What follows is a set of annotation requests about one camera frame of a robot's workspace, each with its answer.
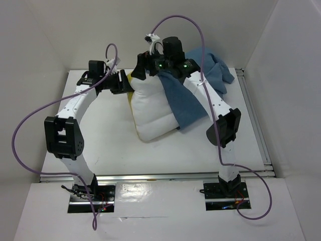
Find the black joint housing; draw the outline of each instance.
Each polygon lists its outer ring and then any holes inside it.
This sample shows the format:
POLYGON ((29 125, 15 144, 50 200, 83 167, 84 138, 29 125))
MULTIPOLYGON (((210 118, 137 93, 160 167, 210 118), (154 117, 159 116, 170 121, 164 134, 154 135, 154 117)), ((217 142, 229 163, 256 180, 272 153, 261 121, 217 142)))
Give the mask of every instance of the black joint housing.
POLYGON ((159 54, 157 50, 155 50, 153 55, 150 55, 149 51, 146 51, 145 53, 138 54, 137 64, 131 76, 140 80, 146 80, 146 71, 149 72, 150 76, 155 76, 160 70, 164 69, 165 66, 164 56, 159 54))
POLYGON ((76 160, 84 150, 84 139, 82 137, 76 119, 47 117, 45 119, 45 135, 47 150, 56 158, 70 158, 76 160))
MULTIPOLYGON (((89 188, 90 194, 93 194, 94 197, 96 197, 98 195, 97 193, 97 189, 98 189, 98 181, 97 181, 97 177, 94 174, 94 178, 91 181, 91 184, 87 186, 89 188)), ((72 190, 76 193, 82 193, 82 194, 87 194, 86 189, 84 186, 79 186, 77 184, 75 184, 72 188, 72 190)))
POLYGON ((190 77, 194 72, 200 72, 201 68, 194 61, 194 59, 187 59, 182 63, 179 63, 175 66, 175 69, 172 69, 172 75, 179 80, 181 84, 184 84, 184 81, 187 77, 190 77))
POLYGON ((178 37, 168 37, 163 39, 163 53, 166 59, 170 59, 173 65, 185 61, 182 42, 178 37))
MULTIPOLYGON (((97 84, 99 81, 102 80, 102 78, 105 77, 106 73, 104 70, 104 65, 104 61, 90 60, 89 70, 87 71, 87 77, 85 77, 84 74, 83 77, 77 82, 77 85, 85 84, 90 87, 94 84, 97 84)), ((105 80, 103 80, 98 86, 95 87, 96 94, 98 95, 101 91, 105 89, 110 89, 110 91, 113 94, 134 92, 134 90, 131 88, 129 84, 128 78, 124 70, 120 71, 120 77, 121 79, 119 79, 118 72, 109 75, 105 80)))
MULTIPOLYGON (((225 116, 219 115, 218 117, 216 125, 219 131, 220 144, 221 147, 225 148, 230 141, 234 141, 236 138, 240 125, 241 111, 238 108, 230 109, 230 112, 225 116)), ((217 146, 214 124, 206 131, 206 136, 214 146, 217 146)))
POLYGON ((220 183, 220 189, 223 192, 225 197, 234 197, 238 186, 241 184, 241 176, 240 174, 238 174, 234 180, 231 180, 229 182, 224 181, 219 176, 219 183, 220 183))

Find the white table surface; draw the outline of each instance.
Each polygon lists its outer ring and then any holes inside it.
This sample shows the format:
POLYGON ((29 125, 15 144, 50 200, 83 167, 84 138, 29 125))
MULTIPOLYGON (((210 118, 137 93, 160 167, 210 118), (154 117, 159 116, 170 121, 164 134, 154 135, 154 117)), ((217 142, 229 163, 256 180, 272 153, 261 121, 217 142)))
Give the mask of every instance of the white table surface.
MULTIPOLYGON (((63 96, 74 93, 83 72, 69 72, 63 96)), ((235 141, 237 162, 253 170, 264 170, 235 69, 230 68, 230 72, 235 80, 226 84, 224 100, 242 113, 235 141)), ((206 137, 209 126, 210 119, 205 117, 183 131, 173 130, 144 143, 136 134, 126 94, 113 95, 106 90, 91 104, 80 124, 85 140, 83 154, 96 175, 218 172, 217 148, 206 137)), ((66 172, 67 168, 47 153, 42 171, 66 172)))
MULTIPOLYGON (((266 189, 259 179, 246 182, 252 209, 241 211, 251 217, 262 215, 269 203, 266 189)), ((118 183, 115 212, 98 217, 97 231, 92 230, 91 213, 67 213, 69 193, 61 183, 32 184, 15 241, 304 241, 285 180, 270 178, 266 182, 273 206, 257 221, 245 220, 235 210, 206 211, 204 195, 199 193, 201 181, 144 182, 130 190, 118 183), (120 195, 120 190, 128 192, 120 195)))

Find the black bracket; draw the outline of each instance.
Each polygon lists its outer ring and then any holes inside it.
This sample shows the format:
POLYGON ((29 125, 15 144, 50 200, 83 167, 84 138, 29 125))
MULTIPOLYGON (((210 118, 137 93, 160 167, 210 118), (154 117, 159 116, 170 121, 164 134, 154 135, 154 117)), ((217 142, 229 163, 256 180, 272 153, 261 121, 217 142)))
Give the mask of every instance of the black bracket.
MULTIPOLYGON (((96 187, 96 192, 94 196, 91 196, 94 201, 95 211, 98 212, 114 212, 114 204, 102 209, 110 201, 115 201, 115 185, 102 185, 96 187)), ((87 198, 86 193, 79 192, 77 187, 73 187, 72 189, 67 189, 73 195, 77 197, 70 196, 71 202, 80 202, 77 205, 69 204, 68 213, 89 213, 92 212, 90 204, 88 200, 84 200, 87 198)))
MULTIPOLYGON (((90 60, 89 70, 83 74, 81 79, 77 82, 77 85, 85 84, 90 87, 98 83, 106 75, 106 72, 104 72, 104 65, 104 61, 90 60)), ((113 94, 134 92, 129 84, 125 70, 123 69, 120 71, 120 78, 119 72, 111 74, 102 83, 96 86, 95 89, 97 95, 105 89, 110 89, 113 94)))
POLYGON ((45 135, 48 152, 56 158, 70 158, 76 160, 84 150, 84 138, 82 137, 76 119, 47 117, 45 119, 45 135))
MULTIPOLYGON (((238 108, 230 109, 229 113, 225 116, 219 115, 218 118, 216 125, 219 131, 220 143, 225 148, 226 144, 234 141, 236 138, 240 125, 241 111, 238 108)), ((214 146, 217 146, 214 124, 206 131, 206 136, 214 146)))
POLYGON ((200 71, 200 67, 193 59, 186 59, 183 52, 182 43, 177 37, 168 37, 163 39, 163 54, 157 50, 150 55, 149 51, 138 54, 137 65, 131 76, 140 80, 146 79, 146 71, 149 76, 155 76, 160 71, 169 72, 181 84, 192 73, 200 71))
MULTIPOLYGON (((85 199, 83 196, 88 195, 84 186, 79 186, 77 184, 74 184, 71 189, 67 188, 64 185, 61 185, 61 187, 65 190, 67 190, 68 192, 70 192, 71 194, 74 194, 77 197, 80 197, 83 199, 85 199)), ((99 186, 98 186, 98 181, 97 181, 97 177, 95 174, 94 174, 94 178, 91 181, 91 184, 88 185, 87 187, 90 191, 90 194, 92 194, 94 197, 96 197, 97 193, 100 192, 101 188, 99 188, 99 186)))
POLYGON ((240 174, 238 174, 234 180, 231 180, 229 182, 224 181, 219 176, 219 183, 220 183, 221 191, 224 193, 224 195, 226 197, 231 197, 235 194, 235 191, 241 184, 241 176, 240 174))
POLYGON ((235 194, 241 192, 242 195, 247 198, 249 194, 247 192, 247 187, 245 182, 241 182, 241 179, 238 179, 237 186, 229 190, 227 193, 226 187, 222 185, 221 182, 217 183, 204 183, 204 189, 200 190, 201 193, 205 195, 205 199, 222 199, 222 198, 234 198, 235 194))

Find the white wall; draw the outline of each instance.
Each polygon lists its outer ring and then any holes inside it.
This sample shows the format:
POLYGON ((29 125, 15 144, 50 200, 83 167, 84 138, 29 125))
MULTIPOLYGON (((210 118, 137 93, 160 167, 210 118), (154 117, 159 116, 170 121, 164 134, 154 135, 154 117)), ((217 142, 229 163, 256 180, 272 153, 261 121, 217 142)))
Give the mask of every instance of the white wall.
MULTIPOLYGON (((117 44, 120 67, 133 68, 144 41, 156 23, 171 14, 193 18, 206 44, 230 67, 245 67, 277 0, 27 0, 54 48, 71 69, 88 59, 103 59, 110 42, 117 44)), ((186 51, 200 46, 200 37, 185 20, 169 20, 161 38, 176 35, 186 51)))
MULTIPOLYGON (((0 233, 13 240, 35 177, 11 152, 19 121, 62 94, 66 69, 23 0, 0 1, 0 233)), ((30 167, 41 169, 45 156, 44 118, 57 106, 32 118, 18 135, 18 152, 30 167)))
POLYGON ((311 204, 321 199, 321 5, 315 3, 321 1, 279 0, 245 71, 307 241, 319 240, 321 215, 311 204))

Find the metal frame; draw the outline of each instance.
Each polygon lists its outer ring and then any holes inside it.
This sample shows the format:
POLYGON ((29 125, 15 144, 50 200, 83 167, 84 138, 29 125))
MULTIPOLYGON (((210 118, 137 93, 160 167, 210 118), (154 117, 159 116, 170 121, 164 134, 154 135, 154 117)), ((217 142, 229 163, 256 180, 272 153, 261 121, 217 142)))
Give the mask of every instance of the metal frame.
MULTIPOLYGON (((249 201, 250 199, 248 197, 242 199, 242 198, 221 198, 221 199, 205 199, 205 202, 233 202, 233 201, 241 201, 241 200, 244 200, 244 201, 249 201)), ((105 201, 94 201, 93 204, 94 205, 101 205, 101 204, 114 204, 115 202, 114 201, 108 201, 108 202, 105 202, 105 201)), ((83 202, 72 202, 70 201, 69 202, 69 205, 89 205, 89 201, 83 201, 83 202)))
MULTIPOLYGON (((245 82, 245 77, 242 69, 235 69, 241 86, 242 94, 248 109, 252 127, 256 136, 259 150, 263 159, 264 171, 257 171, 257 173, 264 178, 274 178, 275 173, 270 160, 270 156, 266 147, 262 130, 260 128, 256 112, 254 110, 252 101, 248 94, 248 88, 245 82)), ((251 172, 240 172, 242 180, 245 178, 257 178, 251 172)), ((186 180, 203 180, 204 182, 218 182, 218 172, 211 173, 173 173, 173 174, 137 174, 137 175, 114 175, 114 176, 97 176, 98 185, 115 184, 117 182, 144 182, 144 181, 186 181, 186 180)), ((71 176, 61 177, 41 177, 40 182, 72 182, 71 176)))
MULTIPOLYGON (((264 164, 265 171, 257 171, 265 178, 275 177, 271 164, 264 164)), ((241 178, 256 178, 251 172, 240 172, 241 178)), ((147 174, 147 175, 117 175, 117 176, 97 176, 98 185, 115 184, 117 182, 144 182, 144 181, 186 181, 203 180, 204 182, 217 182, 218 173, 173 173, 173 174, 147 174)), ((41 182, 71 182, 72 177, 42 177, 41 182)))
POLYGON ((262 133, 262 130, 261 130, 258 118, 257 118, 257 114, 255 112, 253 102, 252 102, 251 97, 249 95, 248 87, 246 85, 243 69, 235 69, 235 71, 236 71, 236 75, 238 77, 238 80, 239 80, 239 83, 241 86, 241 90, 243 93, 243 97, 245 100, 247 110, 249 112, 252 127, 254 130, 254 134, 256 136, 256 141, 258 143, 262 159, 266 160, 266 163, 271 163, 270 155, 269 155, 267 147, 266 147, 265 139, 264 139, 264 136, 263 136, 263 133, 262 133))

